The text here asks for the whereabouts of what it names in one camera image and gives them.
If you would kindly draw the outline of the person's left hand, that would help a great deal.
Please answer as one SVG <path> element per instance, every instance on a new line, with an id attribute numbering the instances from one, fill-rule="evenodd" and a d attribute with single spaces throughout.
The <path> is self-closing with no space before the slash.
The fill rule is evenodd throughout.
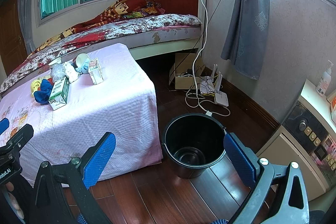
<path id="1" fill-rule="evenodd" d="M 20 220 L 24 220 L 24 218 L 25 218 L 24 213 L 23 213 L 22 209 L 20 208 L 19 203 L 17 202 L 17 199 L 11 193 L 14 190 L 13 184 L 11 182 L 8 182 L 7 184 L 5 184 L 5 186 L 6 186 L 7 194 L 9 196 L 11 207 L 13 208 L 17 217 Z"/>

